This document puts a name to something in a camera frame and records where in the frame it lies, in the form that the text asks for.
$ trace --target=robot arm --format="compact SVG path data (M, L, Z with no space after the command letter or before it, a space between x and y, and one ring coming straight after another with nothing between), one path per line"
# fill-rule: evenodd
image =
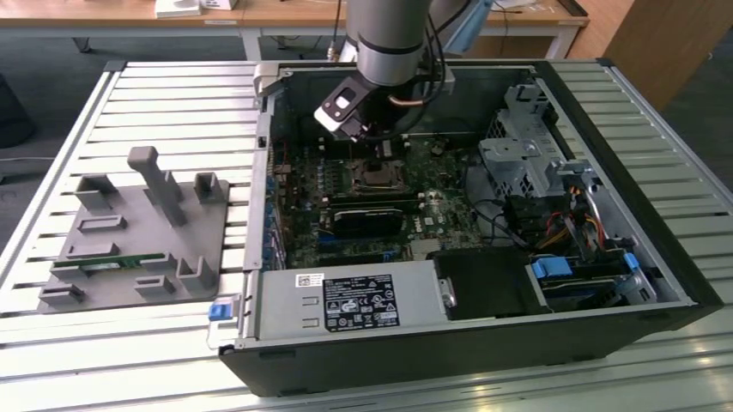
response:
M347 34L358 45L358 72L347 77L315 112L317 120L337 137L353 141L384 140L410 107L428 106L445 80L436 68L432 43L446 39L461 51L480 33L493 0L351 0ZM440 33L438 39L430 38ZM414 98L428 82L429 93Z

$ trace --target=white box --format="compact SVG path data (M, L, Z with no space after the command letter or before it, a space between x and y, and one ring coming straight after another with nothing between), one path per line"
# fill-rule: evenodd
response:
M238 0L201 0L205 9L231 10Z
M183 17L186 15L201 15L201 4L194 1L157 0L157 18Z

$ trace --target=green circuit board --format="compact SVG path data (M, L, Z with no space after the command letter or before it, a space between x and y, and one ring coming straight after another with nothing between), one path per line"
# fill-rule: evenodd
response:
M294 158L293 175L302 181L298 191L306 191L307 196L283 211L289 268L421 260L426 251L482 245L461 181L466 153L442 151L433 137L413 139L410 143L400 160L404 190L422 193L424 206L416 213L405 214L400 234L389 238L331 239L333 234L319 224L325 214L318 206L321 198L355 193L353 165L358 160L325 160L314 150Z

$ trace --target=red wire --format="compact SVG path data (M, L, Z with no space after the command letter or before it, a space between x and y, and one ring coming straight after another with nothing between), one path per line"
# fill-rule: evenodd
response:
M562 212L554 212L552 215L550 215L550 219L548 219L548 232L545 233L545 236L550 236L550 226L552 226L552 220L557 217L562 215Z

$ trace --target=warning symbol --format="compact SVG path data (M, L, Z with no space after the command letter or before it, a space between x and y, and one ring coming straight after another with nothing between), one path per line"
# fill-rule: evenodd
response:
M339 305L338 300L331 301L326 304L326 312L327 313L341 313L342 312L342 306Z

